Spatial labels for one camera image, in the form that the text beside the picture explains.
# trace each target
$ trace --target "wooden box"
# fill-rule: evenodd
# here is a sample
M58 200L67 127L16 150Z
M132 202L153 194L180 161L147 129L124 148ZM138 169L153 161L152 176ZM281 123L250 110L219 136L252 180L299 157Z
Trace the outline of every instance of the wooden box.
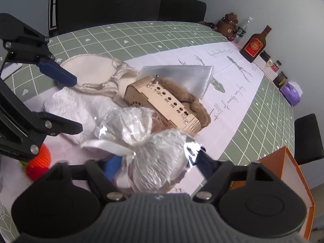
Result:
M192 136L200 130L199 120L151 76L128 85L124 100L129 106L156 110L165 129L178 127Z
M315 203L306 180L288 147L282 147L278 151L261 158L259 162L270 169L304 201L307 216L299 234L308 240L313 224ZM236 181L231 189L244 185L245 181Z

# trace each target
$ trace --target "plastic water bottle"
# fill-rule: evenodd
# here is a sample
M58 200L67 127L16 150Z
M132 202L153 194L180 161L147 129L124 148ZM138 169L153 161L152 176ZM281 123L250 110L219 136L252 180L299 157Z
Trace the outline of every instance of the plastic water bottle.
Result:
M241 38L245 35L245 33L247 31L247 27L252 20L253 20L253 18L249 16L248 19L244 19L241 22L241 24L239 25L238 32L236 33L234 43L237 44L241 40Z

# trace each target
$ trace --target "clear plastic bag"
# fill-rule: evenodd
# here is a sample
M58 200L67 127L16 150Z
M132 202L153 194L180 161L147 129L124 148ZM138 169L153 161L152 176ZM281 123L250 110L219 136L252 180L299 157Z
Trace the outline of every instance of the clear plastic bag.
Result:
M200 145L180 129L164 130L135 147L128 167L134 191L167 193L196 161Z
M113 111L97 128L97 141L107 145L96 148L110 152L108 142L113 141L130 149L112 180L126 195L166 193L193 166L200 144L178 128L162 129L158 113L144 107Z
M162 128L158 113L145 107L129 107L108 113L95 131L99 139L124 142L131 146Z

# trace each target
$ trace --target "bottle cap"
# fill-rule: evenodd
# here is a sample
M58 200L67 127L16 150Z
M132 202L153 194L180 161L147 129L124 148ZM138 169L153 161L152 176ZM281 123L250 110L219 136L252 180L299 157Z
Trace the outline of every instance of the bottle cap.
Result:
M270 59L269 54L264 50L260 53L260 57L266 62Z
M270 26L267 26L263 32L265 32L266 34L270 33L270 31L272 30L272 28Z

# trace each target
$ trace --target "red label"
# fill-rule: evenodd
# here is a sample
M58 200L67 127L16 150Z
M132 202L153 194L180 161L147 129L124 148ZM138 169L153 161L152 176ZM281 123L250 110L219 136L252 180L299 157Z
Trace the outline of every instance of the red label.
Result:
M262 49L263 44L257 38L252 38L251 41L244 48L247 53L249 53L252 57L255 57L258 52Z
M271 68L274 72L277 72L279 70L275 64L273 64Z

